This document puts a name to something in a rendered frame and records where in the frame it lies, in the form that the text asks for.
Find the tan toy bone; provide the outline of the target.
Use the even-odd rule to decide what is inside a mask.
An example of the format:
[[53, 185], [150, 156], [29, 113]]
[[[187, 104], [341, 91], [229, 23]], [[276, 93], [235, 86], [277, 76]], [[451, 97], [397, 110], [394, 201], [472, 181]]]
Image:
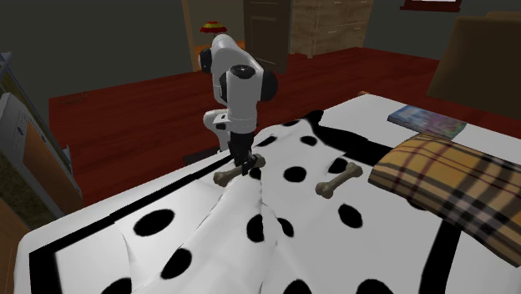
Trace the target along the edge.
[[342, 185], [351, 178], [360, 177], [362, 173], [363, 170], [361, 166], [353, 162], [350, 162], [346, 165], [345, 170], [332, 180], [317, 183], [315, 187], [315, 192], [325, 199], [330, 199], [332, 198], [334, 191], [338, 186]]
[[[253, 165], [254, 168], [261, 168], [264, 167], [266, 164], [266, 160], [259, 154], [254, 154], [256, 157], [255, 164]], [[240, 166], [234, 167], [231, 170], [227, 171], [218, 171], [214, 173], [213, 181], [221, 186], [226, 187], [228, 183], [233, 180], [236, 176], [242, 174], [242, 168]]]

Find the white bed with black spots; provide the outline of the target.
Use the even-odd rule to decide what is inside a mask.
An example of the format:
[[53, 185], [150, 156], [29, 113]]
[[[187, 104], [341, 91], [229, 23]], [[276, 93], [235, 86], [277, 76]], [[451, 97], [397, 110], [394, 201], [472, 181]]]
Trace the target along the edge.
[[[514, 267], [368, 181], [414, 135], [402, 104], [364, 94], [265, 128], [266, 164], [226, 187], [226, 152], [25, 235], [13, 294], [521, 294]], [[521, 165], [521, 139], [468, 125], [451, 140]], [[353, 162], [360, 177], [315, 192]]]

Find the dark brown door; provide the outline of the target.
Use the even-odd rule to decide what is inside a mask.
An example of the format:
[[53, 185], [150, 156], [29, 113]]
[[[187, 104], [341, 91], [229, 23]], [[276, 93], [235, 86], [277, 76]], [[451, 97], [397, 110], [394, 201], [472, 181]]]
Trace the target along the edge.
[[292, 0], [243, 0], [245, 50], [263, 67], [284, 74]]

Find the red and yellow lamp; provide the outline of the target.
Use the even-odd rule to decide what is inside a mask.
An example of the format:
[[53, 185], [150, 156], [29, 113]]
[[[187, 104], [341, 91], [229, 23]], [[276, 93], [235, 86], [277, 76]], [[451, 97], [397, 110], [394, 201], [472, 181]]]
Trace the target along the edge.
[[212, 36], [215, 38], [217, 35], [227, 33], [228, 29], [222, 23], [212, 20], [212, 21], [205, 23], [200, 28], [200, 32], [201, 33], [211, 33]]

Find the light wooden dresser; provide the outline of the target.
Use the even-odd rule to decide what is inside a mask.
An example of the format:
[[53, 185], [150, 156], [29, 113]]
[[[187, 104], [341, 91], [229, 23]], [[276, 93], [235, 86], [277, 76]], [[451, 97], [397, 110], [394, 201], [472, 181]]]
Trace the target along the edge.
[[290, 52], [312, 58], [361, 48], [373, 0], [293, 0]]

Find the colourful book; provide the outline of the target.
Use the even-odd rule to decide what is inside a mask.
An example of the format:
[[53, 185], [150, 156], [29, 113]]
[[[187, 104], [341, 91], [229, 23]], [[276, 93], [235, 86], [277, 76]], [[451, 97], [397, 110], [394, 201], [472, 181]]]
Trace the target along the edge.
[[464, 121], [411, 105], [389, 114], [387, 120], [418, 133], [429, 133], [449, 140], [454, 139], [467, 126]]

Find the grey shelf unit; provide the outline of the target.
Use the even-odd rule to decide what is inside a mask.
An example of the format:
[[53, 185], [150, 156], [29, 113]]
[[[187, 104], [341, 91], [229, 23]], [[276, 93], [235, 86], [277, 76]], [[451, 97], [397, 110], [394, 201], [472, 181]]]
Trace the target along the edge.
[[0, 202], [36, 229], [83, 207], [70, 149], [61, 148], [0, 53]]

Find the tan plaid pillow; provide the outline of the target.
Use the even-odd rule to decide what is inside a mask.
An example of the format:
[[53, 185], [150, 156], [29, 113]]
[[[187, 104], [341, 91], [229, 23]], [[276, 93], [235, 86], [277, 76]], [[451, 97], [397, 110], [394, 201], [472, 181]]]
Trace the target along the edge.
[[374, 166], [370, 184], [456, 226], [521, 266], [521, 165], [431, 134], [417, 134]]

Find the red framed window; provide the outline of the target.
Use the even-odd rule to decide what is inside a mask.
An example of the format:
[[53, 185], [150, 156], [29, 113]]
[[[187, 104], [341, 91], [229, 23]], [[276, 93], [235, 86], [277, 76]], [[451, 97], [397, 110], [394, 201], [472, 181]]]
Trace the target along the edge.
[[458, 13], [463, 0], [404, 0], [401, 10]]

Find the brown headboard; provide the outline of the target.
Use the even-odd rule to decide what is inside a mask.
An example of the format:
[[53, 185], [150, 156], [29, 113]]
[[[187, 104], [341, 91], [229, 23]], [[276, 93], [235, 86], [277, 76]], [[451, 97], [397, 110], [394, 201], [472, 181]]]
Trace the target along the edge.
[[521, 12], [455, 18], [427, 96], [521, 120]]

